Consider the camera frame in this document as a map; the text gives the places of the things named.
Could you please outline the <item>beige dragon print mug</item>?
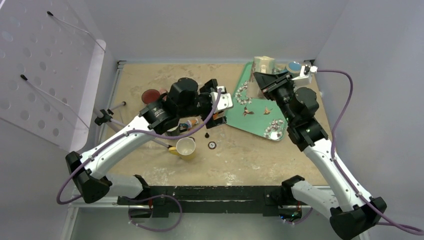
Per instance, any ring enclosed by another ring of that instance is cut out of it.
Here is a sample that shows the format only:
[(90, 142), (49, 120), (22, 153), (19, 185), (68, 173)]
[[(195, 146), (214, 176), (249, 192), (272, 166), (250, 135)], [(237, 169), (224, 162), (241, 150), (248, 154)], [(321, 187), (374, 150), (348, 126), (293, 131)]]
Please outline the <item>beige dragon print mug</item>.
[(256, 82), (254, 73), (273, 74), (274, 71), (274, 58), (268, 56), (255, 56), (251, 65), (249, 80), (247, 81), (247, 96), (252, 99), (264, 99), (265, 97)]

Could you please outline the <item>pink halloween mug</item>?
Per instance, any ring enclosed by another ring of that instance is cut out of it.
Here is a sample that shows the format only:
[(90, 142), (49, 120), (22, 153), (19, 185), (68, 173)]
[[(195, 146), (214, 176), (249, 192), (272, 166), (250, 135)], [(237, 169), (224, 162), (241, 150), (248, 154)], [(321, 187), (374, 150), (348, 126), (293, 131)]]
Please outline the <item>pink halloween mug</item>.
[(141, 95), (141, 101), (147, 105), (150, 104), (152, 102), (155, 102), (161, 94), (167, 93), (168, 91), (164, 88), (161, 88), (159, 90), (157, 89), (148, 89), (146, 91), (144, 91)]

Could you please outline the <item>yellow mug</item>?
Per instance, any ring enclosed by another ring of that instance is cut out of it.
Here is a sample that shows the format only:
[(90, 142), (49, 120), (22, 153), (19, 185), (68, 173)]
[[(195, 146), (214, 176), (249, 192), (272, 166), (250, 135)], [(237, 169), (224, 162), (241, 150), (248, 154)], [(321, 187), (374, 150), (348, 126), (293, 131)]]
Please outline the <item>yellow mug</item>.
[(196, 142), (192, 137), (184, 137), (179, 139), (175, 146), (170, 147), (168, 152), (185, 161), (191, 161), (196, 156), (196, 147)]

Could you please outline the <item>orange mug black handle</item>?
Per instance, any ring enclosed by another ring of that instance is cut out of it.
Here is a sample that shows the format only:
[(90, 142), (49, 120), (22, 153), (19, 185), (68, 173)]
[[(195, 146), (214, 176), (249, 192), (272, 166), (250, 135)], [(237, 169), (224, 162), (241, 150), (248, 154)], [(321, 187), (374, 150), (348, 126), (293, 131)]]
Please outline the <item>orange mug black handle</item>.
[(225, 112), (224, 111), (220, 111), (220, 112), (215, 113), (212, 116), (212, 118), (213, 118), (213, 120), (217, 120), (217, 119), (220, 119), (220, 118), (222, 118), (224, 116), (225, 116)]

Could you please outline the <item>dark teal mug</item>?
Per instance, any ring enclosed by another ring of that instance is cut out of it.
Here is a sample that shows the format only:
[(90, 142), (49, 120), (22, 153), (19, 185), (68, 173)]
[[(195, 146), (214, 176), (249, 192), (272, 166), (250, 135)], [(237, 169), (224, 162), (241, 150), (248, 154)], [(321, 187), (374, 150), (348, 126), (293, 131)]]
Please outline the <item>dark teal mug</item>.
[(178, 126), (167, 130), (165, 135), (170, 137), (179, 136), (181, 133), (186, 132), (187, 129), (188, 125), (186, 123), (180, 123)]

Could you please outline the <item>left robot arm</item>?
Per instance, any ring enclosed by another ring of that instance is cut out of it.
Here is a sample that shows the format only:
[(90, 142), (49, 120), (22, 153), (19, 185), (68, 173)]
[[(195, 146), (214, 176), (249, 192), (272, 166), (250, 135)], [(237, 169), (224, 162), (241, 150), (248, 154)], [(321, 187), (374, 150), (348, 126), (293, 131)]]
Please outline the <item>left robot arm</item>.
[(227, 122), (226, 117), (214, 118), (233, 107), (232, 96), (216, 79), (202, 87), (191, 78), (180, 78), (168, 92), (149, 103), (123, 129), (100, 145), (83, 153), (66, 155), (69, 179), (77, 187), (80, 198), (91, 204), (106, 196), (125, 196), (138, 205), (146, 203), (149, 191), (139, 176), (112, 176), (109, 170), (141, 145), (154, 139), (174, 140), (165, 132), (179, 126), (180, 119), (200, 117), (198, 125), (208, 129)]

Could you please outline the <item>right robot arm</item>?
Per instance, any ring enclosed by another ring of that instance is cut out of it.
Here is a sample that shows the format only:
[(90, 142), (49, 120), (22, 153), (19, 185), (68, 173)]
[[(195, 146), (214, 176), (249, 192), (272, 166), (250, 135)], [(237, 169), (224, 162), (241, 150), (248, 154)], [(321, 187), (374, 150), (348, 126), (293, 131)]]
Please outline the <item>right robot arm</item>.
[(315, 118), (320, 106), (316, 92), (298, 87), (298, 79), (288, 72), (254, 72), (253, 77), (264, 97), (281, 110), (292, 143), (314, 163), (333, 192), (330, 195), (296, 175), (282, 182), (275, 199), (309, 205), (329, 220), (343, 240), (352, 240), (375, 226), (381, 218), (378, 212), (383, 213), (387, 204), (362, 187), (332, 149), (332, 141)]

